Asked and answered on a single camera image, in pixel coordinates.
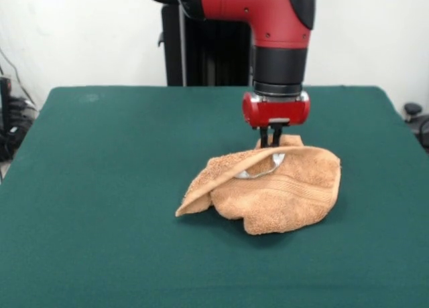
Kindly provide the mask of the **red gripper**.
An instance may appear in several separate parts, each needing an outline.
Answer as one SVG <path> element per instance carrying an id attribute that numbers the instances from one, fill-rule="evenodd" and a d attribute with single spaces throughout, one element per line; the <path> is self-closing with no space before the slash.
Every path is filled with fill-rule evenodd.
<path id="1" fill-rule="evenodd" d="M 260 127 L 260 147 L 269 147 L 268 128 L 272 124 L 285 126 L 301 125 L 310 112 L 310 97 L 307 92 L 298 96 L 262 96 L 246 92 L 243 96 L 242 110 L 245 121 L 251 127 Z M 280 146 L 281 125 L 272 125 L 272 147 Z"/>

